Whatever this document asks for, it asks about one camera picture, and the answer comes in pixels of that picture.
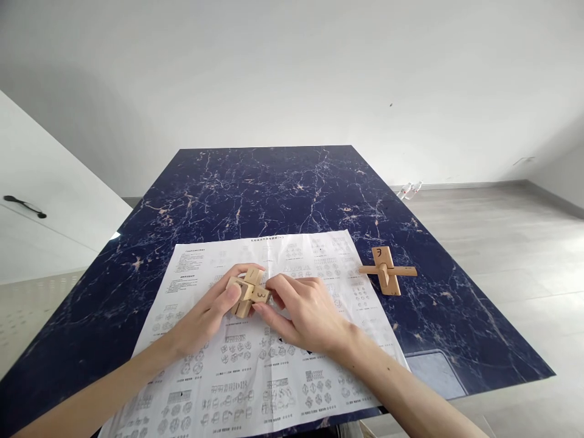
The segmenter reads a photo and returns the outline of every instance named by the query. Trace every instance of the white door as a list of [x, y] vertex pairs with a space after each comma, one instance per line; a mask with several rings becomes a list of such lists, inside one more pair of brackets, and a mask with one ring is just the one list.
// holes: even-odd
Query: white door
[[131, 208], [0, 92], [0, 211], [2, 284], [87, 267]]

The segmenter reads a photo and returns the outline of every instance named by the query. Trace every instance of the dark blue marble table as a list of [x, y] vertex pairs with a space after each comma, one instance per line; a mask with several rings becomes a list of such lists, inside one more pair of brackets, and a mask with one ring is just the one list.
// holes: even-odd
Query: dark blue marble table
[[417, 268], [401, 297], [370, 276], [405, 354], [440, 350], [468, 394], [554, 375], [353, 147], [180, 150], [0, 382], [1, 436], [130, 358], [175, 244], [342, 229]]

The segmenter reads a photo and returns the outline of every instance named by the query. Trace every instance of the plastic bottle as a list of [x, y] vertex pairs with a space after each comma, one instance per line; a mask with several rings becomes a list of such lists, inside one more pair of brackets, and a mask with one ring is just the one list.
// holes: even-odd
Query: plastic bottle
[[406, 195], [406, 193], [408, 193], [411, 189], [412, 189], [412, 183], [411, 182], [405, 184], [400, 189], [399, 193], [397, 194], [397, 197], [400, 198], [400, 199], [403, 199], [403, 197]]
[[408, 194], [406, 195], [406, 199], [410, 200], [411, 198], [413, 198], [416, 193], [422, 188], [422, 182], [419, 181], [414, 187], [412, 187], [412, 189], [408, 192]]

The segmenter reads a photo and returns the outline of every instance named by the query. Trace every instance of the left hand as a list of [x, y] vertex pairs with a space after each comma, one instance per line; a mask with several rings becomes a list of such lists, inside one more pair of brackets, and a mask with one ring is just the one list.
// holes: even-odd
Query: left hand
[[234, 265], [197, 304], [164, 335], [171, 349], [177, 354], [176, 359], [199, 351], [219, 331], [221, 319], [239, 300], [242, 290], [234, 284], [226, 289], [230, 277], [246, 273], [250, 268], [265, 271], [266, 268], [255, 263]]

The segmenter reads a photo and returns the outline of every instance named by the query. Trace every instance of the wooden burr puzzle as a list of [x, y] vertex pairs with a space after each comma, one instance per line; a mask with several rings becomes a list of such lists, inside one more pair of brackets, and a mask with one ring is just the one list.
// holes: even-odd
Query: wooden burr puzzle
[[242, 288], [242, 294], [239, 301], [231, 308], [231, 313], [238, 318], [245, 318], [249, 313], [249, 309], [255, 302], [268, 302], [271, 292], [260, 286], [262, 281], [263, 271], [257, 268], [251, 268], [244, 278], [231, 277], [227, 286], [233, 283], [239, 284]]
[[418, 272], [413, 266], [394, 266], [391, 252], [388, 246], [376, 246], [372, 248], [375, 266], [362, 266], [361, 274], [376, 274], [379, 277], [381, 293], [384, 295], [401, 295], [397, 276], [417, 277]]

